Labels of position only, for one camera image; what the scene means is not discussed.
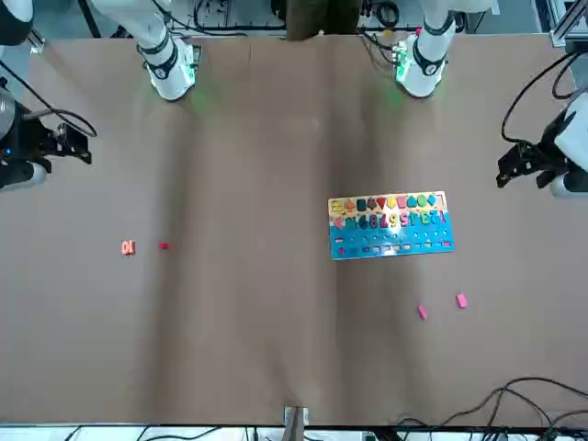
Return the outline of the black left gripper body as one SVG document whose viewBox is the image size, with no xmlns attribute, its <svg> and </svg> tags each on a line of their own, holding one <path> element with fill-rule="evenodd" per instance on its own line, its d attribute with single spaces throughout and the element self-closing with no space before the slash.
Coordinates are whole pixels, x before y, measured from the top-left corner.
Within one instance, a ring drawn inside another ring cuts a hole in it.
<svg viewBox="0 0 588 441">
<path fill-rule="evenodd" d="M 570 168 L 568 157 L 554 139 L 545 138 L 529 142 L 526 150 L 532 168 L 537 172 L 538 187 L 546 187 L 557 177 L 565 175 Z"/>
</svg>

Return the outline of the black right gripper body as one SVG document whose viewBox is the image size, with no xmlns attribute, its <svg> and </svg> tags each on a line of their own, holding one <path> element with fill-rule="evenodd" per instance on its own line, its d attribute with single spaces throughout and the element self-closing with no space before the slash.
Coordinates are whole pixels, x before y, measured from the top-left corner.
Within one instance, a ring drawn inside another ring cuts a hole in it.
<svg viewBox="0 0 588 441">
<path fill-rule="evenodd" d="M 46 156 L 58 152 L 54 132 L 40 119 L 16 118 L 1 120 L 1 163 L 16 161 L 43 163 Z"/>
</svg>

